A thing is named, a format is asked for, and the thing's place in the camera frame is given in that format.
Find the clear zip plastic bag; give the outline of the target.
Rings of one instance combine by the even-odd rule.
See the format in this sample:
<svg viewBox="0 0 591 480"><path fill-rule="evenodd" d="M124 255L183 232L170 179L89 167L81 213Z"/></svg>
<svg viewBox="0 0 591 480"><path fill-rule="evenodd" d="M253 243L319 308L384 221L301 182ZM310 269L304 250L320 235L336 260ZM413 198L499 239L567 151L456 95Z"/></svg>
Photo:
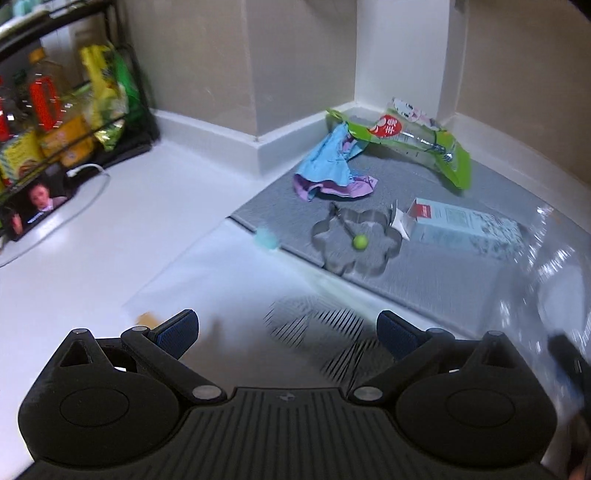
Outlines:
<svg viewBox="0 0 591 480"><path fill-rule="evenodd" d="M412 446L477 471L508 470L545 455L579 401L547 341L583 346L590 315L573 261L539 275L507 272L491 313L473 335L356 288L280 248L270 231L224 221L165 267L128 302L140 320L197 312L204 340L190 351L228 387L331 386L348 397L394 365L377 320L392 311L426 331L455 337L431 373L377 405Z"/></svg>

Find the blue purple wrapper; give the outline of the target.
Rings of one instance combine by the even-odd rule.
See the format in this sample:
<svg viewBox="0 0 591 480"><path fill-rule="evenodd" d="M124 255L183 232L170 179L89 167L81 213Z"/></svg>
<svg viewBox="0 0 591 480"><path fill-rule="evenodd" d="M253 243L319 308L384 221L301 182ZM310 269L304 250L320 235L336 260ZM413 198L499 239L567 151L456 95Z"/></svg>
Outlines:
<svg viewBox="0 0 591 480"><path fill-rule="evenodd" d="M369 196L378 180L353 173L349 168L349 161L362 154L367 145L353 138L346 123L339 124L298 165L294 192L304 201L311 201L318 194L346 199Z"/></svg>

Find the green snack wrapper bag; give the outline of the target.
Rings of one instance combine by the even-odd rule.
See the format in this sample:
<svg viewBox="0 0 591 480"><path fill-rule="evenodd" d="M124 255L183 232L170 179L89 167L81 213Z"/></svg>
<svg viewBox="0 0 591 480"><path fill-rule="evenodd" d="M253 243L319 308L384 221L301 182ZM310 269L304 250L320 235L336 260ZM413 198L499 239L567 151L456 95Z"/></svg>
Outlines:
<svg viewBox="0 0 591 480"><path fill-rule="evenodd" d="M328 114L344 122L356 140L389 148L439 172L457 189L471 187L470 154L449 130L411 103L394 97L382 116L370 126L353 121L339 110L329 109Z"/></svg>

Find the metal flower cookie cutter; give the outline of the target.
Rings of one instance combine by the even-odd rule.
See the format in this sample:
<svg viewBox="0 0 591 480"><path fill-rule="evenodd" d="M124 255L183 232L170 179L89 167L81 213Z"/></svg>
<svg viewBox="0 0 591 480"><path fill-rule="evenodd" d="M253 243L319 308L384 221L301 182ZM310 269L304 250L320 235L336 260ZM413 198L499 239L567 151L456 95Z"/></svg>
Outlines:
<svg viewBox="0 0 591 480"><path fill-rule="evenodd" d="M311 227L311 246L334 274L382 275L401 251L403 238L378 210L356 211L332 203L325 220Z"/></svg>

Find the small green ball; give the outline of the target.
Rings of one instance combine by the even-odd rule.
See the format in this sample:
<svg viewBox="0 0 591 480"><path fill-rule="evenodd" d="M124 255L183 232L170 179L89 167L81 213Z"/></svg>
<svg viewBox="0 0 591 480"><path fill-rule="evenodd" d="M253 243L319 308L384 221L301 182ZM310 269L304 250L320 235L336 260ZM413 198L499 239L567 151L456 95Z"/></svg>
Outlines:
<svg viewBox="0 0 591 480"><path fill-rule="evenodd" d="M369 238L366 235L353 236L353 248L358 251L366 250L369 246Z"/></svg>

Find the grey dish drying mat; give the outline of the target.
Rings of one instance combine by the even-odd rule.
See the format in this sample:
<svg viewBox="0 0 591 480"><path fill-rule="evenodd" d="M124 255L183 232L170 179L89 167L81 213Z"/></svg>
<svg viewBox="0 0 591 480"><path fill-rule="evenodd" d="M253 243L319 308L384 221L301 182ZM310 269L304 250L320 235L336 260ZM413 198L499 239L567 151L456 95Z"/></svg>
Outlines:
<svg viewBox="0 0 591 480"><path fill-rule="evenodd" d="M477 165L477 183L465 194L433 171L394 157L362 154L353 159L352 167L378 180L370 196L339 201L352 227L367 233L366 251L356 251L342 225L332 218L329 204L334 199L329 195L301 199L294 192L291 172L230 217L252 233L270 231L284 251L370 293L463 334L475 334L509 262L409 242L398 232L385 233L382 225L388 210L393 203L408 207L422 197L507 217L526 232L540 223L537 210L542 200L483 165Z"/></svg>

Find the white teal milk carton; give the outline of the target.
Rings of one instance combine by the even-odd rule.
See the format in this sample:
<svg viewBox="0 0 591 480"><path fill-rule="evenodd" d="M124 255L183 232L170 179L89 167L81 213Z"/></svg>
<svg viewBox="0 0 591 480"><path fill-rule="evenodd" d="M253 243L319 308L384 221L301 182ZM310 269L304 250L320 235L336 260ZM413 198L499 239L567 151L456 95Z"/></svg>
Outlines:
<svg viewBox="0 0 591 480"><path fill-rule="evenodd" d="M497 260L514 259L524 247L514 220L423 198L407 211L394 208L391 226L408 241Z"/></svg>

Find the smartphone showing video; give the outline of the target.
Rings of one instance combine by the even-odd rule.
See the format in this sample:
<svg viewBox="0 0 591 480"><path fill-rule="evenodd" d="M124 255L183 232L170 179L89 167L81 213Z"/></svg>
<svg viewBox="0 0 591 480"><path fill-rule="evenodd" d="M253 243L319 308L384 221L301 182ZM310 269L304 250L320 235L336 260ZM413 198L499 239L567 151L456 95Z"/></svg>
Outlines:
<svg viewBox="0 0 591 480"><path fill-rule="evenodd" d="M1 222L6 235L18 241L76 193L77 188L63 172L37 176L1 205Z"/></svg>

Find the yellow seasoning box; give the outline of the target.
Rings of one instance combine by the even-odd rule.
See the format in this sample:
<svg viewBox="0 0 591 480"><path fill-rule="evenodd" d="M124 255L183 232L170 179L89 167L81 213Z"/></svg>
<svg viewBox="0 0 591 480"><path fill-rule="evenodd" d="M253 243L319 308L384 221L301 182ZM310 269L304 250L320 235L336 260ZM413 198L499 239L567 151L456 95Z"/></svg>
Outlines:
<svg viewBox="0 0 591 480"><path fill-rule="evenodd" d="M44 161L34 128L1 144L1 179L6 187L18 183Z"/></svg>

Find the red label oil bottle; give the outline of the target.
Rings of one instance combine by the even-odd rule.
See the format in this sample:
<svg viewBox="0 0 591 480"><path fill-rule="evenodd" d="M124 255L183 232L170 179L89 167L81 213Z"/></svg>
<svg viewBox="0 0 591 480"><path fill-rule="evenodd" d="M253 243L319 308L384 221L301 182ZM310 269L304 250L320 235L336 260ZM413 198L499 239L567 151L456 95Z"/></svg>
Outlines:
<svg viewBox="0 0 591 480"><path fill-rule="evenodd" d="M48 133L62 123L61 99L66 90L62 67L50 60L43 47L29 54L27 77L29 99L42 132Z"/></svg>

